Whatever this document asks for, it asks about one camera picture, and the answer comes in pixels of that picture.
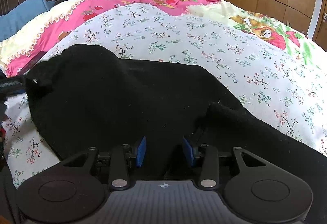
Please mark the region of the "black pants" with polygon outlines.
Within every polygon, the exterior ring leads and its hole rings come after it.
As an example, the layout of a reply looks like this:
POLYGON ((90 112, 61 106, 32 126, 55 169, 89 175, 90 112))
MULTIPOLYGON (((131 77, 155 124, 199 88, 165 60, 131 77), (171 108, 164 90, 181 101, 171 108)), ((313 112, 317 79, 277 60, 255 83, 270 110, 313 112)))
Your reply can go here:
POLYGON ((197 65, 125 60, 76 44, 35 65, 26 92, 33 122, 62 160, 145 138, 146 174, 174 176, 184 137, 220 151, 242 147, 313 191, 307 223, 326 223, 326 158, 252 115, 197 65))

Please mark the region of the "white floral bed sheet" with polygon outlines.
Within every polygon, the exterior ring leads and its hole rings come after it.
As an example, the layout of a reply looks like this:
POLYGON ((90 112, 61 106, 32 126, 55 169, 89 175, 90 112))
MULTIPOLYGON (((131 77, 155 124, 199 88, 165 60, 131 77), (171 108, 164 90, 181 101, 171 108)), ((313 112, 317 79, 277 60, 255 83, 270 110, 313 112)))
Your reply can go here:
MULTIPOLYGON (((76 44, 102 46, 125 60, 200 66, 256 118, 326 158, 326 57, 319 68, 207 17, 172 16, 134 3, 83 23, 42 52, 35 65, 76 44)), ((26 87, 32 68, 7 76, 26 83, 5 103, 4 170, 14 189, 62 161, 39 134, 30 113, 26 87)))

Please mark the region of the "pink cartoon blanket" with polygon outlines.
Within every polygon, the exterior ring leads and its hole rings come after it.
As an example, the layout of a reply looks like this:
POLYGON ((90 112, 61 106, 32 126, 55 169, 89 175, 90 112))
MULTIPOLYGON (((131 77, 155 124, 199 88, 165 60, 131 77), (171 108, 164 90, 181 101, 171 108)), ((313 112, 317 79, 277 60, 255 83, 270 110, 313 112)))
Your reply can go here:
POLYGON ((18 74, 40 52, 47 52, 74 29, 104 12, 140 3, 172 15, 207 17, 255 35, 306 64, 324 67, 326 53, 303 33, 257 12, 224 0, 66 0, 33 18, 15 35, 1 41, 1 72, 18 74))

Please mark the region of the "brown wooden door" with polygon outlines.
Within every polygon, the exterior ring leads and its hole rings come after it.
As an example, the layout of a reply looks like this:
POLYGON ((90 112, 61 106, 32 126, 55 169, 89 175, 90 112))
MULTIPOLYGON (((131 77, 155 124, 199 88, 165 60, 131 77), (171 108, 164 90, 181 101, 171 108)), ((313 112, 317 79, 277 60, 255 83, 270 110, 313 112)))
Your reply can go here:
POLYGON ((326 40, 327 40, 327 33, 326 33, 326 0, 322 0, 318 23, 313 35, 313 41, 321 47, 324 51, 326 51, 326 40))

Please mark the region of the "blue pillow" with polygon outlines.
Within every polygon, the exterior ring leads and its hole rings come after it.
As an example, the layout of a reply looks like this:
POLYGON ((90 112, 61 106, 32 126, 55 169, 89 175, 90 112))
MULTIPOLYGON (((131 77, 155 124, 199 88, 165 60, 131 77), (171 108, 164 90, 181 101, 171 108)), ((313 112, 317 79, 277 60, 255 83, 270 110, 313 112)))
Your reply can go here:
POLYGON ((33 18, 49 11, 55 5, 55 0, 26 0, 6 15, 1 16, 0 40, 15 35, 24 25, 33 18))

